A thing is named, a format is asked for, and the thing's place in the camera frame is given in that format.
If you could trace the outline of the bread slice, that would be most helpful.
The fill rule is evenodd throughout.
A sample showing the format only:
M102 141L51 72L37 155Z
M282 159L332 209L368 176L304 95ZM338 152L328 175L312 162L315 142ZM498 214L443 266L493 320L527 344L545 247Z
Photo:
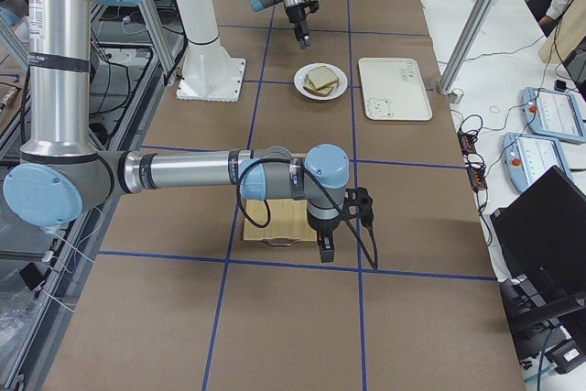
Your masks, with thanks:
M319 91L327 87L334 86L339 78L330 68L319 66L307 73L308 86L313 90Z
M327 97L330 96L337 88L338 83L334 83L333 85L327 85L320 89L317 89L312 83L308 82L303 85L303 89L314 96L319 97Z

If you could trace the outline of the white round plate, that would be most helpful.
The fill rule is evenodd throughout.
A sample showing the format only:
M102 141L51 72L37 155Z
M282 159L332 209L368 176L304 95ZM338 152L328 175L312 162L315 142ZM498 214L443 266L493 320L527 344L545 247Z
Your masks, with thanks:
M312 70L316 67L319 67L319 66L326 66L326 67L330 68L332 71L335 72L335 74L339 78L339 80L337 82L338 86L337 86L336 90L330 96L327 96L327 97L314 96L314 95L311 95L310 93L306 92L303 89L303 85L308 83L307 73L310 70ZM304 96L306 96L310 99L313 99L313 100L320 100L320 101L328 101L328 100L333 100L335 98L338 98L346 91L346 89L348 87L348 81L347 81L345 73L341 69L339 69L338 67L333 66L329 63L323 63L323 62L322 63L311 63L311 64L305 65L302 68L300 68L297 71L297 73L295 74L294 84L295 84L296 88L298 89L298 91L300 93L302 93Z

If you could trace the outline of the bread slice on plate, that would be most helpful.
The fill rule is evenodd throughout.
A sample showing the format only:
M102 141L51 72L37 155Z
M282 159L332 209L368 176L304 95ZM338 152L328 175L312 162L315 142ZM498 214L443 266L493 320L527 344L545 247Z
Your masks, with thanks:
M303 89L314 96L319 97L327 97L330 96L337 88L338 83L334 83L333 85L327 85L320 89L317 89L312 83L308 82L303 85Z

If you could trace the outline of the wooden cutting board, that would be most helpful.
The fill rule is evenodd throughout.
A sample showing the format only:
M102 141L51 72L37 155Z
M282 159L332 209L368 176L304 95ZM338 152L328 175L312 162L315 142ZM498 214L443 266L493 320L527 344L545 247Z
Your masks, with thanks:
M267 157L266 162L256 157L239 165L236 200L245 241L289 246L315 239L306 218L302 164L300 157Z

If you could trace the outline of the cream bear serving tray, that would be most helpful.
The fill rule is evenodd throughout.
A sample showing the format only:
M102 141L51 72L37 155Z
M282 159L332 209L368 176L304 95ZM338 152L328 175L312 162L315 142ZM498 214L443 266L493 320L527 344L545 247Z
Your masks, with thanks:
M432 109L411 58L360 58L365 115L374 121L429 121Z

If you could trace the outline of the small metal cylinder weight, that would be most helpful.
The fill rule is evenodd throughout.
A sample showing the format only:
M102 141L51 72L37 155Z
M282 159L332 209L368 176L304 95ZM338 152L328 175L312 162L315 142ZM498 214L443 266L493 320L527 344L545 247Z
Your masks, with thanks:
M464 90L461 88L453 88L448 94L448 98L451 104L459 105L463 99Z

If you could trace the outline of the black power strip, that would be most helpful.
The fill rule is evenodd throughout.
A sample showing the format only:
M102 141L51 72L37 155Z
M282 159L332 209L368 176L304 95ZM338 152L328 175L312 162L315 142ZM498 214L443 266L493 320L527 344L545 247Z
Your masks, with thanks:
M488 190L485 178L486 164L475 146L477 135L472 132L463 132L459 129L457 137L472 190L474 192Z

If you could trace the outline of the blue teach pendant near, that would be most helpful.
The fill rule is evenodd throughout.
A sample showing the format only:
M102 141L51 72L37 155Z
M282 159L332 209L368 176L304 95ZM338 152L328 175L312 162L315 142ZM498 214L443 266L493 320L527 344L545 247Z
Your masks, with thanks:
M510 180L519 192L525 191L554 166L572 179L561 143L554 137L507 132L503 152Z

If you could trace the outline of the blue teach pendant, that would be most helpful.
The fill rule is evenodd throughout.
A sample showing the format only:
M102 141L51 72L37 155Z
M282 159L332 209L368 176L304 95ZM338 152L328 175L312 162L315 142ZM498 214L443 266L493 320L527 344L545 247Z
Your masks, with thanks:
M519 192L525 191L554 166L572 179L561 143L554 137L507 132L503 152L510 180Z
M533 133L574 144L585 143L585 123L571 93L527 87L521 103Z

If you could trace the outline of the black laptop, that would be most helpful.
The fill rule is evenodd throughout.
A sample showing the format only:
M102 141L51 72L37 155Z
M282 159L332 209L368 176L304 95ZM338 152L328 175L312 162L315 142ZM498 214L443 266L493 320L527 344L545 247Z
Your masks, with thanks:
M568 294L585 289L585 195L559 167L494 211L491 222L512 276Z

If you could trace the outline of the blue teach pendant far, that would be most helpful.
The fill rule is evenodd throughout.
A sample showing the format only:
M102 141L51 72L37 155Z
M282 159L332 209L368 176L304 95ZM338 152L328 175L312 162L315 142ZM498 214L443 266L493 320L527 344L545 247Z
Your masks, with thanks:
M585 123L571 93L527 87L521 103L533 133L574 144L585 143Z

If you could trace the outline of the aluminium frame post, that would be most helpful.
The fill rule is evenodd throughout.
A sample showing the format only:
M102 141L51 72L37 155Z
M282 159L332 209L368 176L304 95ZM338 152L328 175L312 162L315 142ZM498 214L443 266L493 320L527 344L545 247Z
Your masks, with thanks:
M472 48L472 43L480 32L484 20L488 16L493 1L494 0L475 1L472 11L468 16L454 50L447 62L446 68L439 80L439 93L443 95L449 95L451 93L452 85L456 80L457 74Z

